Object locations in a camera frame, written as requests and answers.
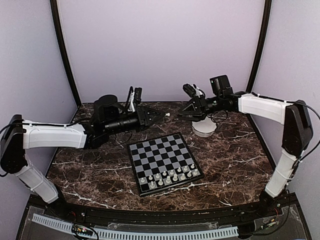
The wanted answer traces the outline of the black and white chessboard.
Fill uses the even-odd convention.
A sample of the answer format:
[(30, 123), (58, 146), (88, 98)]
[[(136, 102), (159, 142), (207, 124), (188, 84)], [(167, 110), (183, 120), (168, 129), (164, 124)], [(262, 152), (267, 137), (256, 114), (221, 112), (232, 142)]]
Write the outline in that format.
[[(203, 171), (180, 132), (128, 144), (127, 151), (140, 197), (188, 184), (204, 177)], [(188, 171), (184, 172), (184, 166), (188, 166)], [(197, 175), (193, 175), (195, 169), (198, 170)], [(178, 175), (177, 182), (173, 181), (174, 174), (170, 175), (170, 170), (174, 170), (174, 174)], [(189, 171), (192, 171), (191, 177), (187, 176)], [(185, 180), (181, 180), (182, 174), (185, 174)], [(167, 176), (171, 177), (170, 184), (166, 183)], [(145, 178), (144, 183), (140, 183), (141, 178)], [(159, 180), (163, 181), (163, 185), (158, 185)], [(150, 188), (151, 182), (154, 183), (154, 188)]]

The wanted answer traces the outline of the white chess queen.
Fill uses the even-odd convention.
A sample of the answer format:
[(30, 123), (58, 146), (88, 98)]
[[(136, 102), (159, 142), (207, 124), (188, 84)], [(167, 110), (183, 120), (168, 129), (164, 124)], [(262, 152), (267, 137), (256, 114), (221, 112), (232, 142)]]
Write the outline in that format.
[(171, 184), (172, 183), (171, 177), (169, 175), (166, 177), (165, 181), (166, 181), (167, 184)]

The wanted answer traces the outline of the white chess king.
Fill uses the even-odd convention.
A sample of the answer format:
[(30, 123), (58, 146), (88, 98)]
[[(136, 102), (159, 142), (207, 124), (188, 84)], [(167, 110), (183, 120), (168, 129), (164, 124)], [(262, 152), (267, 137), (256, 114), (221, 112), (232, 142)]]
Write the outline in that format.
[(177, 182), (177, 181), (178, 181), (178, 175), (177, 175), (176, 173), (173, 175), (172, 180), (173, 180), (174, 182)]

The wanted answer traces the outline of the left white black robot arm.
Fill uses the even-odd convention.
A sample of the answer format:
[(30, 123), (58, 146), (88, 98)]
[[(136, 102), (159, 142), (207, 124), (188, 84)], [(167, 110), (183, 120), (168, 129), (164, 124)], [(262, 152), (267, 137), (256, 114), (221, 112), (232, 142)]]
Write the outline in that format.
[(60, 218), (67, 218), (70, 206), (63, 195), (33, 165), (26, 155), (33, 148), (97, 149), (111, 135), (126, 132), (141, 132), (161, 120), (165, 113), (158, 109), (141, 106), (140, 94), (132, 92), (125, 105), (115, 95), (100, 97), (93, 103), (93, 115), (89, 119), (73, 123), (42, 123), (24, 120), (14, 115), (0, 132), (0, 167), (6, 174), (18, 177)]

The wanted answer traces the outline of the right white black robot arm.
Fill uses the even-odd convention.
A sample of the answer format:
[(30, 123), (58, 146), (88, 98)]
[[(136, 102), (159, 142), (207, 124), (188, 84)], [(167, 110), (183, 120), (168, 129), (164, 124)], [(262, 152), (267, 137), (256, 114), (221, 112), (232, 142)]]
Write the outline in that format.
[(203, 122), (219, 112), (255, 115), (283, 125), (281, 156), (263, 194), (276, 198), (293, 179), (314, 132), (309, 110), (302, 100), (286, 101), (254, 92), (234, 92), (226, 75), (210, 80), (214, 97), (207, 98), (196, 85), (184, 84), (182, 89), (190, 97), (178, 116), (182, 120)]

